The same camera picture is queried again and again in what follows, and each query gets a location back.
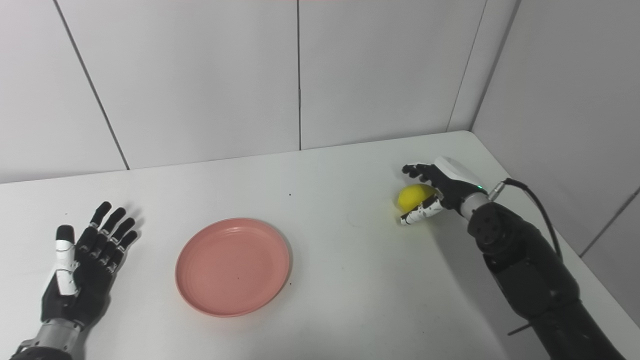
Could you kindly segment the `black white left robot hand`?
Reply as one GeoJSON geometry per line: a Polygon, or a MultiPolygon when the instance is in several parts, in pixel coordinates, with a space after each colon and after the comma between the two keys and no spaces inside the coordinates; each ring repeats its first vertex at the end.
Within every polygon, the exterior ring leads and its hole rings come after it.
{"type": "Polygon", "coordinates": [[[112,207],[101,203],[78,238],[69,224],[55,231],[54,273],[41,298],[41,322],[62,319],[85,330],[105,313],[116,274],[138,238],[135,219],[112,207]]]}

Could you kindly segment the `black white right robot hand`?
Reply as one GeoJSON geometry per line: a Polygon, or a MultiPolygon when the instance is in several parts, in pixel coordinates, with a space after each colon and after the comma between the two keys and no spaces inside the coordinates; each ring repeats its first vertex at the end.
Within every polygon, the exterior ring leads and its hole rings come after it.
{"type": "Polygon", "coordinates": [[[478,177],[449,157],[437,157],[433,163],[405,164],[402,173],[435,188],[434,194],[400,216],[398,221],[404,226],[433,217],[442,210],[455,210],[469,221],[475,210],[490,202],[478,177]]]}

